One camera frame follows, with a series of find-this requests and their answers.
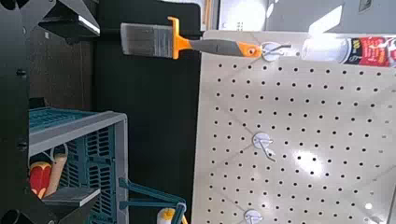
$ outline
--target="teal plastic crate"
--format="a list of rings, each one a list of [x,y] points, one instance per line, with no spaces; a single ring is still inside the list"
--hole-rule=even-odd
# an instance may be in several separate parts
[[[94,114],[48,107],[31,110],[30,132],[38,132]],[[111,125],[66,143],[69,154],[60,180],[60,188],[101,189],[98,201],[86,221],[89,224],[117,222],[114,135],[114,125]]]
[[[33,109],[29,111],[29,132],[34,133],[50,127],[66,124],[76,119],[82,119],[92,112],[82,112],[76,110],[62,110],[51,107]]]

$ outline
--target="gray handle grip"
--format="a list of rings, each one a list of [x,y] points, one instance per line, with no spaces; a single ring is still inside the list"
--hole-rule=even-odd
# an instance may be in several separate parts
[[[244,57],[243,53],[238,47],[237,42],[235,41],[217,39],[191,40],[190,44],[192,49],[199,50],[201,52]]]

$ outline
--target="tool handle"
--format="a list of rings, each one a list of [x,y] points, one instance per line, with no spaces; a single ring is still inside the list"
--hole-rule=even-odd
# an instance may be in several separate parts
[[[55,156],[55,162],[52,164],[52,171],[49,177],[49,187],[47,188],[44,197],[47,197],[54,193],[59,186],[59,180],[61,179],[62,171],[64,170],[64,164],[67,161],[66,154],[57,154]]]
[[[262,48],[259,46],[230,40],[190,40],[190,45],[192,49],[218,55],[248,58],[258,58],[262,56]]]

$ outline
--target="white pegboard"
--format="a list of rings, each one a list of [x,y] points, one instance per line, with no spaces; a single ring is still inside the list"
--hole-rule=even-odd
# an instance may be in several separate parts
[[[205,38],[299,51],[307,35],[213,31]],[[396,184],[395,75],[204,54],[191,223],[244,223],[249,209],[262,223],[385,223]],[[252,145],[258,132],[274,140],[276,162]]]

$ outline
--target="pegboard hook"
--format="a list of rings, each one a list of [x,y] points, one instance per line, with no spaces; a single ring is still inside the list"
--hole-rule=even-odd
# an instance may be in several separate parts
[[[256,133],[253,136],[254,147],[258,149],[262,149],[268,160],[276,162],[276,160],[274,159],[275,152],[268,148],[270,144],[272,144],[273,142],[274,140],[272,140],[270,138],[270,135],[268,135],[267,133]]]

